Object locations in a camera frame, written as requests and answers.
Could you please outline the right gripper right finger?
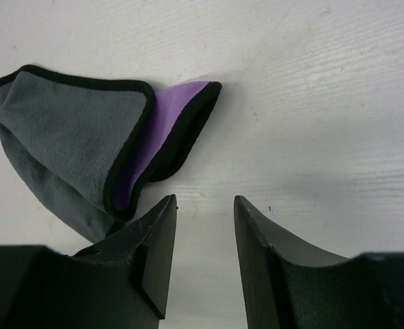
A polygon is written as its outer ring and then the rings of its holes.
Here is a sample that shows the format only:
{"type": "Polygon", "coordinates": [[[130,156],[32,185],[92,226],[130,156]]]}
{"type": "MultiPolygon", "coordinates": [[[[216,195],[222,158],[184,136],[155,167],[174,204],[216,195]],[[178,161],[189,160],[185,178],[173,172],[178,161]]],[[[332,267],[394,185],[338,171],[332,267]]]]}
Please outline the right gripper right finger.
{"type": "Polygon", "coordinates": [[[249,328],[404,328],[404,252],[345,258],[274,223],[241,195],[234,222],[249,328]]]}

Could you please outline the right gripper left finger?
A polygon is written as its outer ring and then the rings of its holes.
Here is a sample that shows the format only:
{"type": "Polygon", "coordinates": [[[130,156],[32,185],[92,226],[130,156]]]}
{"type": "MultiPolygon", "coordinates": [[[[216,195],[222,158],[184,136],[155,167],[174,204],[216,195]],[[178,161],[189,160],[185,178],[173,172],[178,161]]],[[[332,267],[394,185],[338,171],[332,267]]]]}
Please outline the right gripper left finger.
{"type": "Polygon", "coordinates": [[[157,328],[164,319],[177,200],[67,256],[0,245],[0,328],[157,328]]]}

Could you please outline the purple grey microfiber towel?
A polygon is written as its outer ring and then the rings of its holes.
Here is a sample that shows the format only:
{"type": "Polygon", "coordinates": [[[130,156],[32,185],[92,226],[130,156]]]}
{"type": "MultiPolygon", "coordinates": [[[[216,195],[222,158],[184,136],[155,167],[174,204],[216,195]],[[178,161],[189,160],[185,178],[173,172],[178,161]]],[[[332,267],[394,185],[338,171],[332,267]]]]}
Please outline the purple grey microfiber towel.
{"type": "Polygon", "coordinates": [[[133,218],[146,184],[181,168],[221,90],[192,81],[156,92],[25,65],[0,77],[0,141],[43,206],[96,243],[133,218]]]}

